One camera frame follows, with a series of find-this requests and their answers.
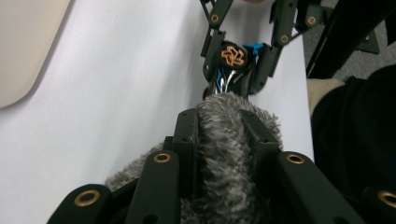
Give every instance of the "gray fur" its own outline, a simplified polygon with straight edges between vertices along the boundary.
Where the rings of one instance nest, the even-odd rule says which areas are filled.
[[[255,113],[281,143],[277,117],[232,93],[208,97],[197,109],[203,195],[182,200],[181,223],[269,223],[265,200],[249,177],[250,148],[239,109]],[[148,154],[162,147],[131,162],[106,185],[115,190],[138,178]]]

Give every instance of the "beige object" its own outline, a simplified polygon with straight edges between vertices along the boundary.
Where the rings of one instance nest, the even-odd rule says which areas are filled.
[[[308,103],[309,103],[309,114],[312,117],[315,107],[318,105],[321,99],[334,90],[337,87],[344,86],[345,82],[335,78],[330,79],[315,79],[309,78],[306,81],[308,88]]]
[[[0,108],[35,84],[70,0],[0,1]]]

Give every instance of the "white table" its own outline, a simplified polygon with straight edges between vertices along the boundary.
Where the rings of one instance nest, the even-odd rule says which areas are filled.
[[[226,38],[269,43],[270,8],[235,1]],[[198,0],[76,1],[37,90],[0,110],[0,223],[46,222],[71,190],[173,135],[206,86],[206,29]],[[285,150],[313,157],[301,38],[250,99],[279,116]]]

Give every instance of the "brass grommet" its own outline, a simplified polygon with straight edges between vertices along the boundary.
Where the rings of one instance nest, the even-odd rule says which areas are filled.
[[[297,156],[295,154],[289,154],[286,157],[286,160],[288,160],[289,162],[295,163],[295,164],[303,164],[305,162],[304,158]]]
[[[213,22],[218,22],[218,20],[219,20],[219,16],[216,15],[216,14],[214,14],[214,15],[212,16],[212,21],[213,21]]]
[[[87,194],[93,194],[93,197],[89,200],[83,200],[82,197],[84,197]],[[85,190],[84,192],[81,192],[77,196],[77,198],[75,199],[75,204],[79,207],[85,207],[95,203],[99,199],[99,197],[100,197],[99,191],[97,191],[96,189],[88,189]]]
[[[307,21],[308,21],[308,24],[315,25],[317,23],[317,18],[311,16],[311,17],[308,17]]]
[[[168,153],[160,153],[155,155],[154,160],[159,163],[167,162],[171,160],[171,155]]]
[[[288,38],[286,35],[282,35],[282,36],[280,37],[280,41],[281,41],[282,43],[286,44],[286,43],[289,42],[289,38]]]
[[[396,194],[389,191],[380,190],[377,196],[383,203],[389,205],[390,207],[396,208]]]

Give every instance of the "white surface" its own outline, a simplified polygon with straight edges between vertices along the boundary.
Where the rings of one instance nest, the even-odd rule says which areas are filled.
[[[32,89],[69,2],[0,1],[0,108]]]
[[[223,30],[270,41],[271,3],[235,1]],[[103,183],[173,135],[201,101],[207,22],[198,0],[77,1],[35,94],[0,110],[0,223],[43,223],[71,190]],[[285,150],[312,157],[302,39],[259,97]]]

